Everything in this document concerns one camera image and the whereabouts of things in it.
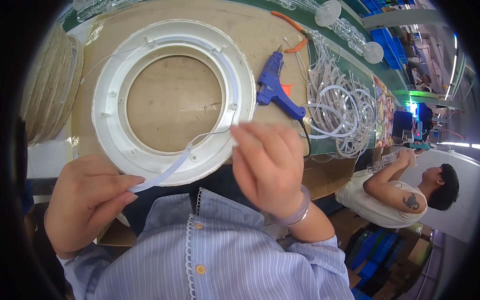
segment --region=power cord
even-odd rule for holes
[[[310,144],[310,137],[308,137],[307,133],[307,128],[305,127],[305,123],[303,123],[303,119],[299,120],[300,126],[303,128],[303,132],[305,132],[305,137],[307,138],[307,143],[308,143],[308,154],[307,156],[304,156],[304,158],[307,158],[312,154],[312,144]]]

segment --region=orange-handled pliers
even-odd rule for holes
[[[295,52],[298,52],[300,51],[300,49],[303,48],[303,46],[305,46],[307,44],[308,41],[313,41],[312,39],[312,35],[307,33],[303,28],[300,27],[300,25],[298,25],[297,23],[295,23],[292,19],[288,18],[287,16],[285,16],[284,14],[282,13],[279,13],[279,12],[271,12],[272,15],[274,15],[275,17],[279,17],[279,18],[282,18],[284,19],[285,21],[287,21],[288,23],[290,23],[290,25],[292,25],[295,29],[297,29],[298,31],[300,31],[301,34],[303,34],[305,36],[305,39],[302,40],[295,48],[291,48],[291,49],[286,49],[284,52],[285,53],[295,53]]]

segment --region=white circular lamp base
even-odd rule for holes
[[[153,179],[183,153],[148,147],[135,136],[128,122],[129,90],[142,70],[156,60],[187,56],[212,70],[221,88],[222,106],[211,132],[224,131],[232,123],[249,121],[253,117],[255,82],[252,71],[235,43],[214,27],[189,20],[155,23],[131,35],[114,53],[117,54],[108,59],[96,84],[92,121],[103,151],[126,174]],[[158,100],[166,101],[162,95],[158,95]],[[230,157],[233,145],[229,132],[205,137],[160,185],[188,184],[211,174]]]

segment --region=white cable bundle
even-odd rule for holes
[[[72,109],[83,68],[83,49],[55,24],[40,48],[22,100],[29,146],[54,138]]]
[[[335,158],[360,156],[367,148],[370,133],[375,127],[375,100],[358,79],[345,79],[335,65],[335,57],[317,31],[311,32],[317,60],[310,65],[307,83],[308,104],[312,118],[311,128],[320,135],[311,139],[336,140]]]

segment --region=blue striped shirt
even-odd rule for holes
[[[135,245],[114,262],[90,244],[62,260],[80,299],[353,299],[336,236],[286,251],[262,214],[200,189],[155,200]]]

